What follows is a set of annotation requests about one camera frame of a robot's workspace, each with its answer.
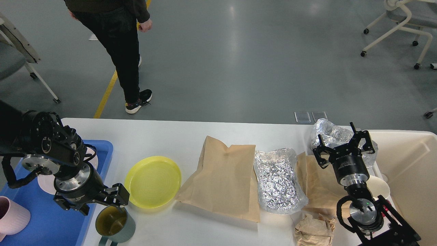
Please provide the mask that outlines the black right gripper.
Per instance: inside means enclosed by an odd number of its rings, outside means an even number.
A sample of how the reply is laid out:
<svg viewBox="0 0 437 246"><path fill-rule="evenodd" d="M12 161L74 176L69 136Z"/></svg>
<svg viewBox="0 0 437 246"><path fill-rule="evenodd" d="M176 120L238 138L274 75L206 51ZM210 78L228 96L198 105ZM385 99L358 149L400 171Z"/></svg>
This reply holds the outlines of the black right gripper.
<svg viewBox="0 0 437 246"><path fill-rule="evenodd" d="M349 147L338 146L336 149L328 147L324 144L321 134L318 134L319 145L313 149L318 165L325 169L331 163L337 183L344 187L365 183L369 180L370 174L367 171L362 154L374 154L376 152L370 133L367 130L357 130L353 122L350 122L350 126L354 134L349 140ZM365 139L365 143L362 148L359 148L362 139ZM323 153L328 156L327 159L322 157Z"/></svg>

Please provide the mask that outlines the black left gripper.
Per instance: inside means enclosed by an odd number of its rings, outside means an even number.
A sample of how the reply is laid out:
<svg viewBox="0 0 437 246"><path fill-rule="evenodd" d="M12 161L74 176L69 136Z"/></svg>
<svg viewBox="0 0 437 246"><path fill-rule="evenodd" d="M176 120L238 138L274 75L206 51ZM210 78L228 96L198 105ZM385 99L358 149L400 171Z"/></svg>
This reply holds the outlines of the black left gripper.
<svg viewBox="0 0 437 246"><path fill-rule="evenodd" d="M129 204L130 193L122 183L106 187L97 170L87 163L76 167L62 165L54 175L56 194L53 201L63 210L75 210L84 216L89 213L89 205L122 207Z"/></svg>

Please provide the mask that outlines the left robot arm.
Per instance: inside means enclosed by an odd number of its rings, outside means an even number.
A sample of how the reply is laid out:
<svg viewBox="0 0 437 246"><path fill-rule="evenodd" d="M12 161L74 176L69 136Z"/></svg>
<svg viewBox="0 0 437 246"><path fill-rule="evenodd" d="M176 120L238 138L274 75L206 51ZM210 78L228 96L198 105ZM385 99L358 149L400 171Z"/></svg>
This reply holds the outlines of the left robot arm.
<svg viewBox="0 0 437 246"><path fill-rule="evenodd" d="M104 185L90 161L97 149L83 142L74 128L64 126L55 112L22 112L1 101L1 166L11 189L26 186L40 175L53 175L54 201L64 210L88 215L89 204L128 205L121 184Z"/></svg>

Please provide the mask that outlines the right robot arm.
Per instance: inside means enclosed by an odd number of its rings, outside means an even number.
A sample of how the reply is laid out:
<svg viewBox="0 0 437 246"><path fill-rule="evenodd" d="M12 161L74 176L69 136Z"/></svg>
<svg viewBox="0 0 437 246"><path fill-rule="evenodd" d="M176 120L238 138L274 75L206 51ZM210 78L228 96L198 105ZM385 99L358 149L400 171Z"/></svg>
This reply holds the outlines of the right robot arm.
<svg viewBox="0 0 437 246"><path fill-rule="evenodd" d="M418 246L421 237L382 195L375 199L367 181L370 174L363 160L364 153L376 152L367 130L357 130L350 123L353 135L346 143L326 146L318 134L319 144L313 148L318 165L332 165L337 183L348 193L337 202L337 219L362 246Z"/></svg>

